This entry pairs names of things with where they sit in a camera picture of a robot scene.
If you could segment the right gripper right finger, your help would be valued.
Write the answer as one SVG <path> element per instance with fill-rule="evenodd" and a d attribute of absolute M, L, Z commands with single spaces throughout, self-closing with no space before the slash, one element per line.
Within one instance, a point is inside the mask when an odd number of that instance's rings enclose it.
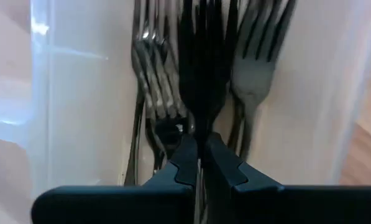
<path fill-rule="evenodd" d="M 207 138 L 203 159 L 208 224 L 371 224 L 371 186 L 283 185 L 218 133 Z"/>

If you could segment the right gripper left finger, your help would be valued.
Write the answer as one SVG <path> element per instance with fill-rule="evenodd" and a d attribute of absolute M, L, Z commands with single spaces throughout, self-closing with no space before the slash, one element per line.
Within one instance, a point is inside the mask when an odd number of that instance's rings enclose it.
<path fill-rule="evenodd" d="M 194 224 L 198 147 L 186 134 L 165 167 L 140 186 L 60 186 L 34 201 L 33 224 Z"/>

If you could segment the clear plastic cutlery tray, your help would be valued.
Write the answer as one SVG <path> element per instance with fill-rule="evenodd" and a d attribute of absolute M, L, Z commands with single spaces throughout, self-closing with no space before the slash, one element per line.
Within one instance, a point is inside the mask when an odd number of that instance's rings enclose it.
<path fill-rule="evenodd" d="M 134 0 L 30 0 L 33 195 L 121 184 L 137 83 Z M 248 163 L 283 184 L 336 184 L 371 56 L 371 0 L 298 0 Z"/>

